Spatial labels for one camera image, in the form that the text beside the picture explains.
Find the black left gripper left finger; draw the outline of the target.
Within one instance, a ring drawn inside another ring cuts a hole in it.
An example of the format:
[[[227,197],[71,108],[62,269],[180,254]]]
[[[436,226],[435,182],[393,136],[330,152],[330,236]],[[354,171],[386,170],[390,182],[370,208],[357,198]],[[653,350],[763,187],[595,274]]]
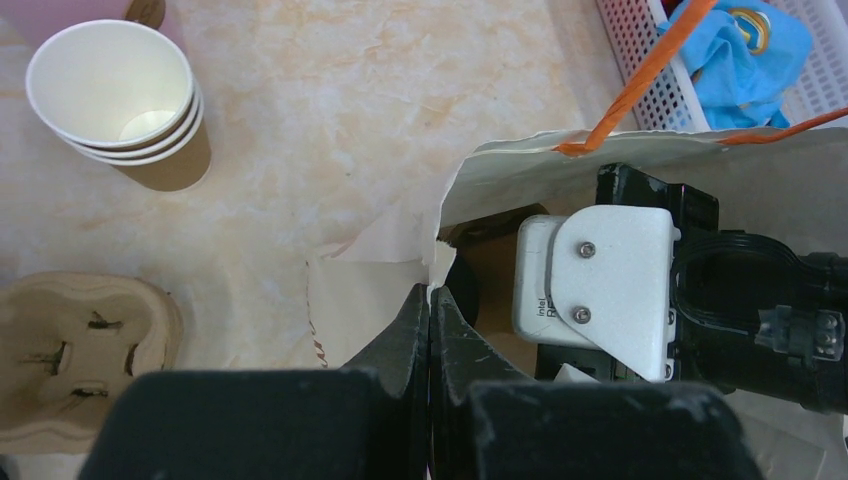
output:
[[[429,305],[338,369],[169,371],[139,377],[109,414],[83,479],[422,479]]]

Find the brown paper coffee cup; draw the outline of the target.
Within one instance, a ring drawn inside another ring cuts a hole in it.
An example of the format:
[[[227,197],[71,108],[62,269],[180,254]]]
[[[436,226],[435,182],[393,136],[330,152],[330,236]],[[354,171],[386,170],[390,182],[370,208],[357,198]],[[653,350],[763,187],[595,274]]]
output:
[[[520,338],[512,325],[517,232],[460,249],[479,292],[474,328],[495,350],[529,376],[535,373],[537,347]]]

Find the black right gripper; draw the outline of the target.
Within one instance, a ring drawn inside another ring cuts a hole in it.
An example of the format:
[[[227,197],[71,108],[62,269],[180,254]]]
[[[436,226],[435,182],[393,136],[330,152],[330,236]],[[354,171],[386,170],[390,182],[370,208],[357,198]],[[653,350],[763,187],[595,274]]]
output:
[[[718,200],[624,163],[602,166],[594,205],[662,208],[681,237],[673,247],[670,303],[674,373],[805,408],[847,410],[847,261],[798,255],[782,242],[719,226]],[[571,368],[598,381],[645,381],[610,355],[537,344],[535,374]]]

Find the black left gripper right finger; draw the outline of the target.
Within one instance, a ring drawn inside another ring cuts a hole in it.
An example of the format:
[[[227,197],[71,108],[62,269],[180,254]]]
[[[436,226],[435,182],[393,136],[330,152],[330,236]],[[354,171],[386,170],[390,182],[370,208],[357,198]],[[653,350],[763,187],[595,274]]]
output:
[[[436,479],[758,479],[721,395],[687,383],[537,381],[463,318],[446,288],[430,320]]]

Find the brown pulp cup carrier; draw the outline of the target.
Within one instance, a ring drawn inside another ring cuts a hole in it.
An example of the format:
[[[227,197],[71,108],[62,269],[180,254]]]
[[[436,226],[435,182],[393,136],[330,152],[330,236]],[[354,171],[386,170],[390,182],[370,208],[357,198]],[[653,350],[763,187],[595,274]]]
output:
[[[1,289],[1,451],[81,454],[140,375],[173,367],[183,321],[146,281],[45,272]]]

